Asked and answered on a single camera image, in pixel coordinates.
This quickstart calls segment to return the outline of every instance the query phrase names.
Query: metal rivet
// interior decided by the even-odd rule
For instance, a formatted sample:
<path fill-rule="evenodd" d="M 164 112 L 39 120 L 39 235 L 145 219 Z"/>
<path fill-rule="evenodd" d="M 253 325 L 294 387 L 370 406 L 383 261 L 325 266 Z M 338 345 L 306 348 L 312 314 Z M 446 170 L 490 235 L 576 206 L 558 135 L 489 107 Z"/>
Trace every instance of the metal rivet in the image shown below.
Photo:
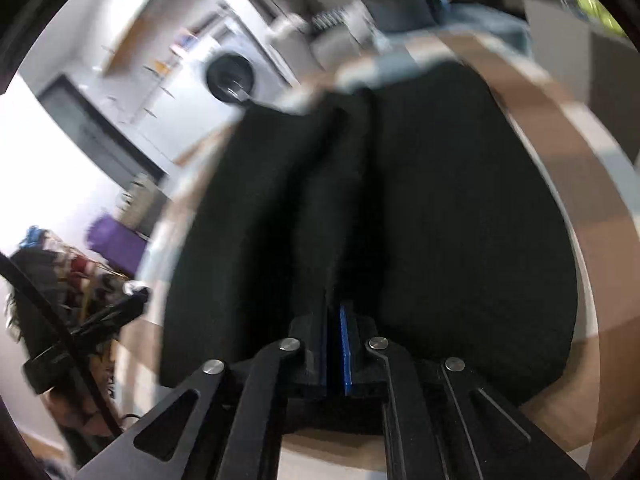
<path fill-rule="evenodd" d="M 280 350 L 285 352 L 295 352 L 300 348 L 300 341 L 294 337 L 286 337 L 280 342 Z"/>
<path fill-rule="evenodd" d="M 465 362 L 459 357 L 449 357 L 446 361 L 444 361 L 444 365 L 447 367 L 447 370 L 451 370 L 452 372 L 461 372 L 465 369 Z"/>
<path fill-rule="evenodd" d="M 389 339 L 382 336 L 375 336 L 369 339 L 369 348 L 374 350 L 384 350 L 389 346 Z"/>
<path fill-rule="evenodd" d="M 202 371 L 209 375 L 218 375 L 225 369 L 225 364 L 217 359 L 210 359 L 202 365 Z"/>

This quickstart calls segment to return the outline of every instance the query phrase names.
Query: yellow-green object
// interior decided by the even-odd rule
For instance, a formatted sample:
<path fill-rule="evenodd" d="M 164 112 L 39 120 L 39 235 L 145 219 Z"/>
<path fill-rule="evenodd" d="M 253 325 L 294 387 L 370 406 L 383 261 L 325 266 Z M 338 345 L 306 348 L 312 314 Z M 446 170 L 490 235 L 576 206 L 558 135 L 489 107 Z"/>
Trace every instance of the yellow-green object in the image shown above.
<path fill-rule="evenodd" d="M 598 0 L 577 0 L 578 6 L 592 18 L 599 20 L 605 28 L 620 36 L 626 36 L 620 24 L 613 18 L 611 13 L 605 9 L 604 5 Z"/>

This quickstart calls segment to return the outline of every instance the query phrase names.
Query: black round object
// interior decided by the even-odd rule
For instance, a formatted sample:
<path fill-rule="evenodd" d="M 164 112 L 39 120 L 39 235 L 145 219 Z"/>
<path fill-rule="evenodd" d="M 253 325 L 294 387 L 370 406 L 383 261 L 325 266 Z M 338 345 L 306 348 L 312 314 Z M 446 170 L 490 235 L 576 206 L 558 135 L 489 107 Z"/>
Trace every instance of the black round object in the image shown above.
<path fill-rule="evenodd" d="M 209 91 L 224 103 L 247 102 L 255 86 L 255 72 L 249 60 L 239 54 L 222 54 L 207 66 Z"/>

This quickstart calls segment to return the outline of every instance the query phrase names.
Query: bed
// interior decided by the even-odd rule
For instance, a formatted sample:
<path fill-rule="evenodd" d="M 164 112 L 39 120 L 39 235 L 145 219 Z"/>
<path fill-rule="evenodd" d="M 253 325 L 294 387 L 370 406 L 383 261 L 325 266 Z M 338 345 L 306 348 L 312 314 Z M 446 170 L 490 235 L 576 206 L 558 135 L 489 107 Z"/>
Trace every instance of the bed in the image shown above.
<path fill-rule="evenodd" d="M 380 55 L 362 55 L 283 95 L 278 107 L 301 113 L 327 89 L 351 91 L 409 78 L 444 59 L 487 81 L 564 217 L 578 274 L 578 316 L 560 380 L 522 411 L 595 480 L 610 479 L 640 438 L 640 181 L 599 120 L 535 62 L 487 33 L 412 36 Z M 145 315 L 126 326 L 116 356 L 116 401 L 148 412 L 158 385 L 164 301 L 180 248 L 233 125 L 188 153 L 156 225 L 137 279 L 153 291 Z M 311 463 L 344 478 L 385 471 L 382 438 L 304 431 L 283 442 L 281 478 Z"/>

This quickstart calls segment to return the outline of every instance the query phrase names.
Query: purple object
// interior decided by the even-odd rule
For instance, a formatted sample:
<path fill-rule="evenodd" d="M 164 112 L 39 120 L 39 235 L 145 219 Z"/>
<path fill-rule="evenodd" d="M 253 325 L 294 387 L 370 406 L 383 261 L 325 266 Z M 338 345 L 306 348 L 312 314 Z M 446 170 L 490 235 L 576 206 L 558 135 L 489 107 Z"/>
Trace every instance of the purple object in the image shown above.
<path fill-rule="evenodd" d="M 105 258 L 111 267 L 135 276 L 145 252 L 146 240 L 109 214 L 98 218 L 86 233 L 88 247 Z"/>

